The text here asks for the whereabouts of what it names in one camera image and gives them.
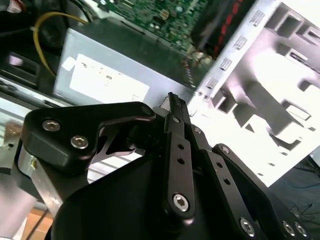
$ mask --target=red stripe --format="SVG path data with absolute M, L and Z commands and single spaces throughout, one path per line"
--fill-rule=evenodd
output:
M 222 33 L 223 35 L 226 35 L 226 33 L 227 33 L 227 25 L 223 25 L 223 26 L 222 26 L 221 33 Z
M 221 45 L 224 41 L 224 36 L 223 35 L 220 35 L 219 36 L 219 39 L 218 39 L 218 45 Z
M 225 23 L 226 23 L 227 25 L 230 25 L 231 22 L 232 22 L 232 18 L 233 18 L 233 17 L 234 17 L 234 16 L 233 16 L 232 14 L 229 14 L 229 16 L 226 18 Z
M 239 10 L 239 6 L 240 6 L 240 4 L 237 3 L 237 2 L 233 5 L 233 8 L 232 8 L 232 13 L 233 14 L 237 14 L 237 12 Z

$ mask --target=black metal bracket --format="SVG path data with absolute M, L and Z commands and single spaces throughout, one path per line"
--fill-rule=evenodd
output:
M 155 117 L 152 109 L 141 102 L 38 109 L 25 117 L 21 140 L 29 154 L 74 175 L 88 169 L 103 128 L 152 122 Z M 87 142 L 87 146 L 74 147 L 72 138 L 80 145 Z
M 27 115 L 21 140 L 34 168 L 30 178 L 42 186 L 39 193 L 49 199 L 45 202 L 55 200 L 50 191 L 60 201 L 54 206 L 53 239 L 98 239 L 106 233 L 112 239 L 144 240 L 311 239 L 301 221 L 231 149 L 223 144 L 211 148 L 203 131 L 191 124 L 183 100 L 169 93 L 166 104 L 170 112 L 164 118 L 139 102 L 40 109 Z M 72 142 L 75 136 L 79 142 Z M 145 155 L 86 184 L 90 163 L 136 149 Z M 92 223 L 92 209 L 103 219 Z M 213 220 L 217 214 L 224 222 Z M 79 232 L 80 225 L 86 229 Z M 228 232 L 216 234 L 217 226 Z
M 268 239 L 312 239 L 304 224 L 226 145 L 212 149 L 230 170 L 241 196 Z

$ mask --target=screw hole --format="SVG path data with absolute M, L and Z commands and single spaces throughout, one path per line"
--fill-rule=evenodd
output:
M 225 184 L 231 185 L 231 182 L 227 178 L 223 179 L 223 181 L 225 182 Z
M 181 157 L 178 157 L 178 163 L 180 163 L 180 164 L 185 164 L 185 160 L 183 160 Z

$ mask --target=wire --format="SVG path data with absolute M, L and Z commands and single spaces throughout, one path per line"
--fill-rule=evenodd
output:
M 285 185 L 287 185 L 288 187 L 293 188 L 293 189 L 309 189 L 309 188 L 320 186 L 320 182 L 316 183 L 316 184 L 313 184 L 313 185 L 310 185 L 310 186 L 291 186 L 285 180 L 283 180 L 283 183 Z
M 81 12 L 83 12 L 83 15 L 85 16 L 85 18 L 87 19 L 87 21 L 90 23 L 92 22 L 92 17 L 89 16 L 89 13 L 87 12 L 87 10 L 85 9 L 85 6 L 82 5 L 80 2 L 78 2 L 77 0 L 69 0 L 71 3 L 73 3 L 75 6 L 77 6 Z
M 49 213 L 49 209 L 46 209 L 44 211 L 44 213 L 42 214 L 42 216 L 40 217 L 40 219 L 36 222 L 36 224 L 34 225 L 34 227 L 32 228 L 32 230 L 30 231 L 30 233 L 28 234 L 28 236 L 26 237 L 25 240 L 30 240 L 31 237 L 33 236 L 33 234 L 35 233 L 35 231 L 38 229 L 39 225 L 41 224 L 41 222 L 43 221 L 43 219 L 45 218 L 45 216 Z
M 42 64 L 45 66 L 46 69 L 48 69 L 48 71 L 53 75 L 53 76 L 56 76 L 55 72 L 51 69 L 51 67 L 48 65 L 48 62 L 45 58 L 45 55 L 41 49 L 41 46 L 40 46 L 40 43 L 39 43 L 39 28 L 41 27 L 41 24 L 51 18 L 51 17 L 54 17 L 54 16 L 65 16 L 65 17 L 68 17 L 68 18 L 71 18 L 71 19 L 74 19 L 82 24 L 88 24 L 87 21 L 77 17 L 77 16 L 73 16 L 71 14 L 68 14 L 68 13 L 63 13 L 63 12 L 58 12 L 58 11 L 50 11 L 50 12 L 47 12 L 43 15 L 41 15 L 37 21 L 35 22 L 35 25 L 34 25 L 34 29 L 33 29 L 33 41 L 34 41 L 34 45 L 35 45 L 35 49 L 36 51 L 38 52 L 39 54 L 39 57 L 40 57 L 40 60 L 42 62 Z
M 304 216 L 305 212 L 306 212 L 308 209 L 312 208 L 313 206 L 314 206 L 313 203 L 309 204 L 309 205 L 301 212 L 301 214 L 300 214 L 300 219 L 301 219 L 301 217 Z
M 59 0 L 60 10 L 64 13 L 67 13 L 67 7 L 64 5 L 63 0 Z M 68 22 L 68 17 L 63 16 L 63 21 L 66 29 L 70 28 L 70 24 Z

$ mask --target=black cable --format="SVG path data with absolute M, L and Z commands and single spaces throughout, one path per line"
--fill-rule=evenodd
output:
M 313 203 L 309 204 L 309 205 L 301 212 L 301 214 L 300 214 L 300 219 L 301 219 L 301 217 L 304 215 L 304 213 L 305 213 L 308 209 L 312 208 L 313 206 L 314 206 Z
M 33 236 L 33 234 L 35 233 L 35 231 L 38 229 L 39 225 L 41 224 L 41 222 L 43 221 L 43 219 L 45 218 L 45 216 L 49 213 L 49 209 L 46 209 L 44 211 L 44 213 L 42 214 L 42 216 L 40 217 L 40 219 L 36 222 L 36 224 L 34 225 L 34 227 L 32 228 L 31 232 L 28 234 L 28 236 L 26 237 L 25 240 L 30 240 L 31 237 Z
M 67 14 L 68 13 L 67 12 L 67 5 L 64 5 L 63 0 L 59 0 L 59 4 L 60 4 L 61 12 Z M 66 29 L 70 28 L 70 24 L 69 24 L 68 18 L 66 16 L 63 16 L 62 18 L 63 18 L 63 21 L 64 21 Z
M 84 14 L 86 20 L 90 23 L 92 22 L 92 18 L 89 16 L 89 14 L 87 13 L 87 11 L 85 10 L 84 6 L 81 5 L 77 0 L 69 0 L 71 3 L 73 3 L 74 5 L 76 5 Z

